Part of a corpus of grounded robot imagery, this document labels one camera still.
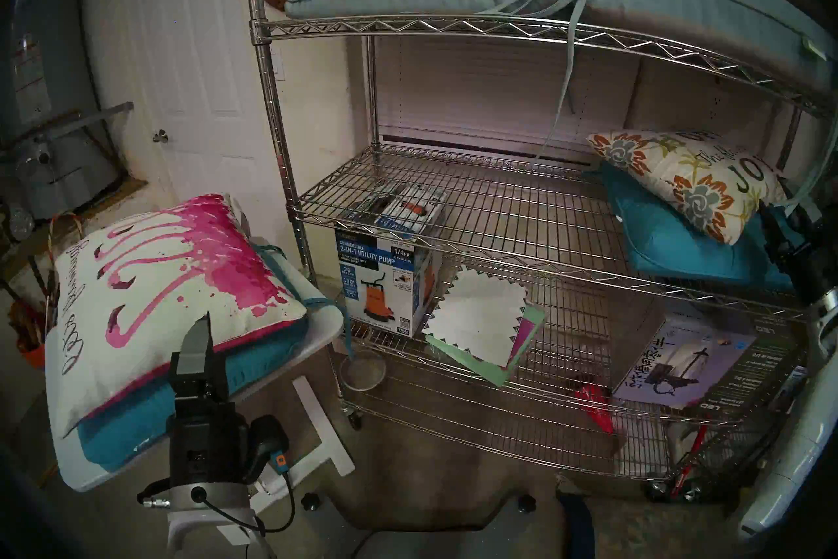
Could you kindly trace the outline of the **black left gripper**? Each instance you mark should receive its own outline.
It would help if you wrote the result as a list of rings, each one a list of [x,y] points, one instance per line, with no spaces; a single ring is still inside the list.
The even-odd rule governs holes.
[[[169,487],[197,483],[244,484],[248,425],[229,400],[224,369],[207,370],[214,345],[211,315],[206,312],[184,335],[179,375],[169,370],[174,413],[166,421],[169,437]]]

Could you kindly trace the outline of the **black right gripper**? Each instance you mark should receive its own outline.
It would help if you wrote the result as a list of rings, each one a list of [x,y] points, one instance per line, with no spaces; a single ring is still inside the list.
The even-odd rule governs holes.
[[[821,228],[813,240],[795,245],[781,227],[784,208],[765,202],[758,206],[764,249],[770,261],[790,277],[802,304],[814,304],[837,288],[837,229]]]

